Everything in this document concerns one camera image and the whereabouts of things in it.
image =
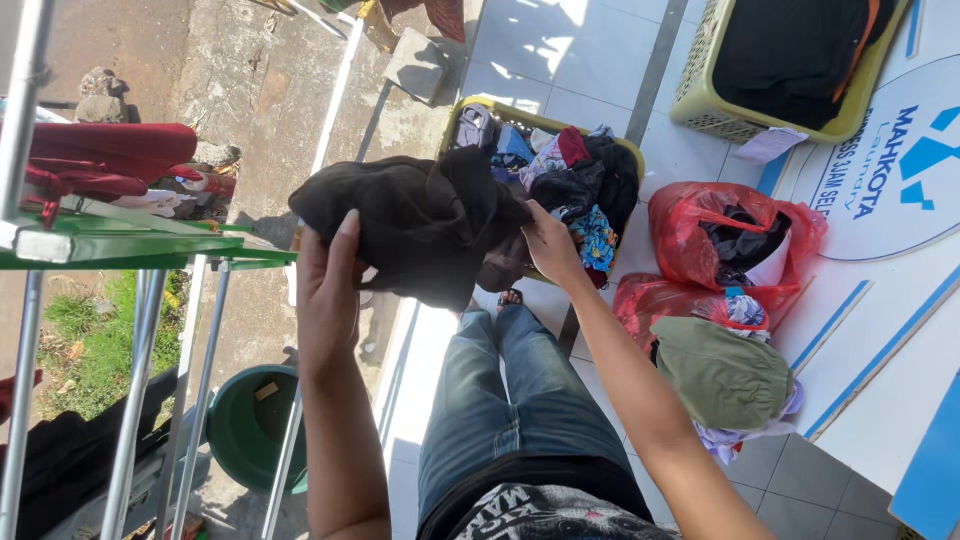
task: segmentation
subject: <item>red plastic bag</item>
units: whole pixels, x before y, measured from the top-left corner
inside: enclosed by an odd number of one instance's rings
[[[724,216],[727,206],[740,205],[760,225],[749,225]],[[723,182],[677,182],[668,184],[650,198],[650,236],[657,251],[657,264],[668,280],[699,284],[715,291],[719,257],[701,222],[730,225],[762,233],[770,228],[777,212],[793,222],[786,264],[780,284],[743,287],[768,312],[789,305],[800,293],[798,265],[820,250],[827,233],[824,215],[800,203],[775,201],[759,191],[740,184]]]
[[[718,325],[741,330],[767,330],[770,318],[756,326],[730,320],[724,293],[700,285],[671,282],[656,274],[627,274],[613,297],[613,314],[627,333],[647,353],[654,337],[650,326],[663,315],[695,316]]]

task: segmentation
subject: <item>blue logo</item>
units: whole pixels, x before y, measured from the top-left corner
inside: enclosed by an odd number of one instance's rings
[[[930,127],[938,132],[945,130],[953,120],[960,116],[960,107],[941,110],[940,114],[934,118]],[[926,169],[937,163],[948,160],[949,158],[960,159],[960,146],[954,148],[938,140],[927,136],[920,137],[920,140],[913,145],[906,154],[900,158],[900,175],[904,181],[917,176]],[[922,181],[916,181],[900,191],[900,202],[902,204],[919,203],[920,208],[924,210],[933,210],[933,201],[924,197],[924,185]]]

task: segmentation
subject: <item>jeans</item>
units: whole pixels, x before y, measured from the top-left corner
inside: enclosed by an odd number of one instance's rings
[[[633,475],[610,420],[537,317],[509,305],[495,325],[488,312],[470,308],[446,349],[420,449],[420,521],[455,483],[520,450],[601,456]]]

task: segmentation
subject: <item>grass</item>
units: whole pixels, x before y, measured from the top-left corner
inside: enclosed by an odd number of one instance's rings
[[[180,361],[186,284],[185,273],[170,272],[156,330],[153,375]],[[97,309],[99,299],[90,294],[55,296],[44,310],[44,317],[54,324],[53,332],[40,337],[37,351],[44,377],[54,382],[40,395],[44,418],[73,410],[89,420],[127,395],[136,272],[122,272],[107,282],[105,296],[112,308],[104,313]]]

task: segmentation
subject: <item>clothes drying rack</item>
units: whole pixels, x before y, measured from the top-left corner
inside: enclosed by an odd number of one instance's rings
[[[60,215],[53,227],[50,230],[43,228],[38,208],[22,206],[21,201],[24,195],[29,195],[32,189],[36,189],[31,184],[25,184],[24,171],[36,121],[37,94],[47,77],[45,59],[53,8],[54,0],[26,0],[23,3],[10,92],[3,130],[0,132],[0,270],[28,271],[16,359],[9,446],[0,491],[0,538],[13,539],[16,534],[45,271],[137,270],[130,392],[118,435],[100,534],[100,538],[117,540],[121,537],[132,502],[130,491],[136,429],[147,382],[152,373],[151,356],[167,274],[173,269],[186,268],[192,257],[192,278],[180,352],[178,384],[170,438],[166,443],[170,449],[177,447],[204,275],[208,267],[220,273],[220,283],[197,394],[197,420],[189,431],[190,440],[184,457],[180,488],[172,506],[173,529],[170,538],[179,539],[182,536],[187,499],[191,491],[190,479],[193,476],[197,448],[209,405],[210,374],[216,355],[230,274],[233,271],[285,266],[295,260],[297,254],[250,242],[240,236],[205,230],[196,224],[155,217],[140,210],[122,209],[74,195],[62,198]],[[323,165],[326,146],[340,108],[353,56],[360,36],[367,29],[361,17],[353,19],[340,14],[338,19],[350,24],[352,29],[321,129],[313,163],[314,172]],[[244,226],[220,227],[220,231],[251,230],[252,228]],[[262,540],[269,540],[274,534],[301,415],[298,387],[276,465],[273,489],[261,530]],[[155,537],[164,534],[170,521],[168,510],[171,507],[173,475],[177,461],[174,455],[173,458],[166,459],[163,465]]]

